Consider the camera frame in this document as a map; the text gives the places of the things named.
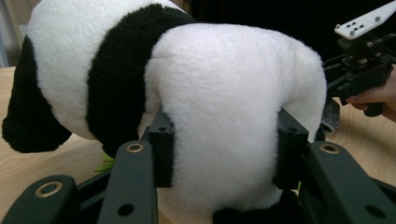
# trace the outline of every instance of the stuffed panda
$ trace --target stuffed panda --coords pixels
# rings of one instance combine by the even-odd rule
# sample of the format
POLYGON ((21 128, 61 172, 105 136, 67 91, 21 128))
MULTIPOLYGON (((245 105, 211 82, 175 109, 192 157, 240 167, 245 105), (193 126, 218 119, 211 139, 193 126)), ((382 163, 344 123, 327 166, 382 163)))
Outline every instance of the stuffed panda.
POLYGON ((285 223, 301 216, 272 183, 278 112, 312 142, 325 98, 318 54, 277 31, 196 23, 167 0, 44 0, 3 137, 41 152, 75 133, 114 157, 161 105, 176 128, 173 187, 158 190, 173 223, 285 223))

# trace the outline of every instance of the black plush leg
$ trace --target black plush leg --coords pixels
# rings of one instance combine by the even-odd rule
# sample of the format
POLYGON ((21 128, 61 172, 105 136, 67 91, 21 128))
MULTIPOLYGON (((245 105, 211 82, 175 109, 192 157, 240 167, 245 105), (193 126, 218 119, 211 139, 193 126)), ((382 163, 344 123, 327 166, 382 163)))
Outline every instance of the black plush leg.
POLYGON ((3 120, 3 138, 20 152, 51 151, 71 135, 53 116, 37 86, 36 70, 33 45, 25 37, 7 117, 3 120))
POLYGON ((323 124, 320 124, 317 134, 315 135, 315 141, 325 141, 325 140, 326 140, 325 127, 323 127, 323 124))
POLYGON ((213 224, 305 224, 298 198, 290 190, 283 191, 279 203, 264 210, 237 212, 226 208, 216 212, 213 224))

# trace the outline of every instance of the wooden table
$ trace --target wooden table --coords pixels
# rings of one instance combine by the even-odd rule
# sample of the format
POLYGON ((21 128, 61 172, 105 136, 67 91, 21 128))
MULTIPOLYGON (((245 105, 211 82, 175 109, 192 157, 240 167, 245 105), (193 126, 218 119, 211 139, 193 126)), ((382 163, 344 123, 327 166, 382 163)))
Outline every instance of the wooden table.
MULTIPOLYGON (((0 123, 7 114, 14 68, 0 68, 0 123)), ((396 186, 396 124, 382 117, 366 118, 343 106, 340 128, 328 141, 345 147, 368 175, 396 186)), ((77 184, 96 175, 103 164, 96 141, 72 137, 54 152, 21 154, 0 139, 0 220, 19 195, 48 175, 71 175, 77 184)), ((161 217, 162 224, 170 222, 161 217)))

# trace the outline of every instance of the black metal bracket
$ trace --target black metal bracket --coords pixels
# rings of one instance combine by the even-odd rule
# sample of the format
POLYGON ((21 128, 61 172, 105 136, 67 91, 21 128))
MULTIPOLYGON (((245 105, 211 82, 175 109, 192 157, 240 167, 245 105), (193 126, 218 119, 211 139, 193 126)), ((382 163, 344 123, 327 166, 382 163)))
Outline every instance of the black metal bracket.
MULTIPOLYGON (((307 224, 396 223, 396 188, 370 178, 344 148, 309 144, 307 130, 283 109, 278 123, 273 182, 280 189, 296 189, 302 182, 307 224)), ((173 124, 160 109, 142 138, 150 143, 122 145, 111 172, 78 186, 65 175, 41 179, 17 199, 3 223, 158 224, 156 188, 171 186, 173 135, 173 124)))

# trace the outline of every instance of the black fur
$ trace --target black fur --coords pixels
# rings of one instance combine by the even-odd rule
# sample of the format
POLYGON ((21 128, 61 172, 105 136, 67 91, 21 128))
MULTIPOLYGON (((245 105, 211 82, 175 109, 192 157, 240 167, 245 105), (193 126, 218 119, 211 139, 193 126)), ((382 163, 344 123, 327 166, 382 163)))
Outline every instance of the black fur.
POLYGON ((315 135, 315 141, 325 141, 326 140, 326 126, 320 124, 317 134, 315 135))
POLYGON ((145 67, 154 45, 167 30, 192 23, 181 11, 150 5, 126 15, 111 29, 92 61, 87 121, 111 157, 136 140, 145 111, 145 67))
POLYGON ((53 116, 37 87, 36 70, 32 41, 26 36, 15 69, 8 114, 3 120, 3 138, 20 152, 55 150, 71 135, 53 116))

